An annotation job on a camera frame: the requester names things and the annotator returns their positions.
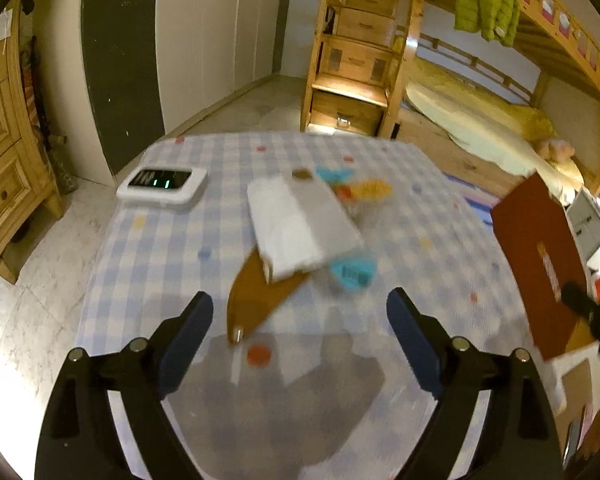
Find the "drawer handle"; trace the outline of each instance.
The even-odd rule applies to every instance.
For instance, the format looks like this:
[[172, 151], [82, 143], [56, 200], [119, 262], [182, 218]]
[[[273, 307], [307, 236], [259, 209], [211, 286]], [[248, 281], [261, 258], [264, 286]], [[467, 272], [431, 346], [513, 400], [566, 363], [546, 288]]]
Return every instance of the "drawer handle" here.
[[351, 126], [351, 121], [344, 117], [338, 116], [336, 119], [336, 126], [338, 128], [349, 128]]

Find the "blue gripper pad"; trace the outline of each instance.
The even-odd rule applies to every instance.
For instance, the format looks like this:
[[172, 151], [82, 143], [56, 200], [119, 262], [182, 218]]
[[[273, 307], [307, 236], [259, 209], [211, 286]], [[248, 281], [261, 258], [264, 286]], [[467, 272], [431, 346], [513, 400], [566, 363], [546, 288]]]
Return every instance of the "blue gripper pad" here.
[[443, 390], [444, 347], [450, 339], [445, 329], [437, 319], [419, 313], [401, 288], [394, 288], [386, 298], [386, 316], [418, 384], [438, 399]]
[[166, 319], [151, 336], [157, 393], [160, 399], [175, 392], [193, 361], [214, 316], [214, 303], [199, 292], [179, 317]]

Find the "digital scale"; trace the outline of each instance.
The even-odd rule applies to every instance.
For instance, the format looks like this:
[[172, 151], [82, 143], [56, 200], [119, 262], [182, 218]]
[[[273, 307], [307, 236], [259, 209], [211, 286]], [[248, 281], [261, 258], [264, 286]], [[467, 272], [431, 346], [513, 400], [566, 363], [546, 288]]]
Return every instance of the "digital scale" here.
[[116, 196], [122, 202], [171, 207], [192, 207], [204, 192], [206, 170], [194, 166], [140, 164], [122, 182]]

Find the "wooden staircase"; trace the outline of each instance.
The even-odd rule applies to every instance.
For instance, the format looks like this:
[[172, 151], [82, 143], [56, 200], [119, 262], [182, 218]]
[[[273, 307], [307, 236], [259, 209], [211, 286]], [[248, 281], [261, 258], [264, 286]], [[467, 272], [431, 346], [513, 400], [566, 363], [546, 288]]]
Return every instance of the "wooden staircase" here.
[[410, 5], [405, 0], [320, 0], [302, 131], [378, 133], [392, 102], [399, 107], [402, 98], [404, 85], [397, 79]]

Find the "white napkin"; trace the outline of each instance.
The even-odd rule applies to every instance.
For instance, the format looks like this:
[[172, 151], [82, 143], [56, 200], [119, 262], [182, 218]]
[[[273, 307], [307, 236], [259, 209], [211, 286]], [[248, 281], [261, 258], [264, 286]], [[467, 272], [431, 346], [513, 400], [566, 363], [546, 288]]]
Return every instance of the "white napkin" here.
[[364, 241], [327, 184], [282, 175], [247, 188], [251, 221], [267, 282], [314, 270]]

